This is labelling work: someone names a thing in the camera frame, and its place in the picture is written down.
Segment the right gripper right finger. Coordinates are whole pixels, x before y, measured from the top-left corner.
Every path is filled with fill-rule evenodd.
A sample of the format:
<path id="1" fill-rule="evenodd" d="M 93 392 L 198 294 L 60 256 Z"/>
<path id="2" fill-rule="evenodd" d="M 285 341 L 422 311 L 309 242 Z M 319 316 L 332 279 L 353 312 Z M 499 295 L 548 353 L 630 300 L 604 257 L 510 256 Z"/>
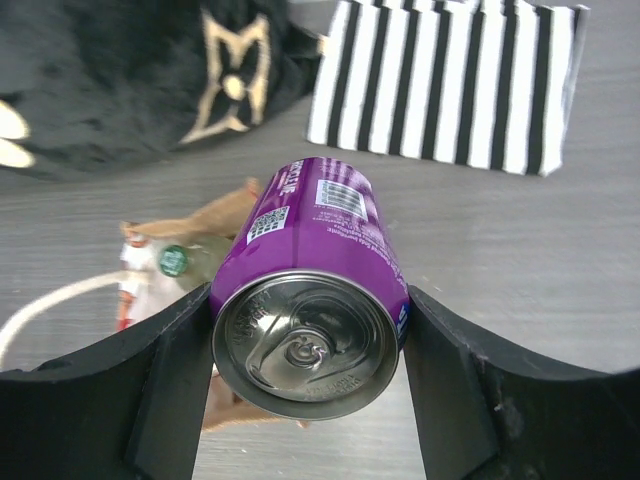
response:
<path id="1" fill-rule="evenodd" d="M 428 479 L 638 477 L 637 369 L 568 364 L 410 297 L 404 356 Z"/>

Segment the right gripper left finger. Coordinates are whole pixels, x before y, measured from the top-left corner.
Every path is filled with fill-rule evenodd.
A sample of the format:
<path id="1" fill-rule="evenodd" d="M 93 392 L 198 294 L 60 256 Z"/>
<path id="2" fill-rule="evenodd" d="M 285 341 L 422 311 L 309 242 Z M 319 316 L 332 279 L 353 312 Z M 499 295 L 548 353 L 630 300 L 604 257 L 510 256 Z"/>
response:
<path id="1" fill-rule="evenodd" d="M 3 372 L 2 478 L 191 478 L 213 363 L 209 291 L 32 371 Z"/>

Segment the purple Fanta can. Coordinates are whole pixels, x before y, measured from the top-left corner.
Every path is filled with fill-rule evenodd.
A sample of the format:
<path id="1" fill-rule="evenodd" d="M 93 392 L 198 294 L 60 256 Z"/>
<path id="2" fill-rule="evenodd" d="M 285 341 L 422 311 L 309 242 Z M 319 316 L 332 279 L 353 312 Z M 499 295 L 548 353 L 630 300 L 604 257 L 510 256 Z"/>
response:
<path id="1" fill-rule="evenodd" d="M 306 421 L 371 403 L 396 371 L 410 301 L 367 178 L 328 157 L 282 167 L 210 304 L 215 365 L 243 400 Z"/>

